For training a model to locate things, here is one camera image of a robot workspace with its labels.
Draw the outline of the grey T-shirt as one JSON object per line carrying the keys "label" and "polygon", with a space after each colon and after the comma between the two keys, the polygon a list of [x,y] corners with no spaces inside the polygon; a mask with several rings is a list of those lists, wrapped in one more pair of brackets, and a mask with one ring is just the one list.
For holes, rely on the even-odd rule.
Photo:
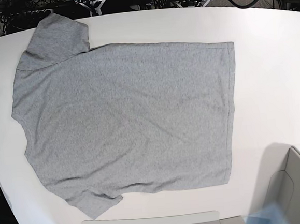
{"label": "grey T-shirt", "polygon": [[92,219],[129,192],[228,183],[234,44],[108,44],[51,14],[18,62],[12,118],[43,186]]}

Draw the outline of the grey bin right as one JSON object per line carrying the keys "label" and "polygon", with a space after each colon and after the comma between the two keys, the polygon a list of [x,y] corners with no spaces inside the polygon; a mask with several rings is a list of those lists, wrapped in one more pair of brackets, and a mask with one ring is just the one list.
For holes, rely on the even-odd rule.
{"label": "grey bin right", "polygon": [[300,224],[300,151],[291,147],[284,169],[272,175],[263,208],[276,203],[289,224]]}

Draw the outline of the blue cloth in bin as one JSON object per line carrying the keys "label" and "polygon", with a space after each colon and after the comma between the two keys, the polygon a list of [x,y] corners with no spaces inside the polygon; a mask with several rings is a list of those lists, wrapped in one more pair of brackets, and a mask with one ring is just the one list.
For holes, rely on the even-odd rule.
{"label": "blue cloth in bin", "polygon": [[244,218],[244,221],[246,224],[289,224],[281,207],[276,203],[250,214]]}

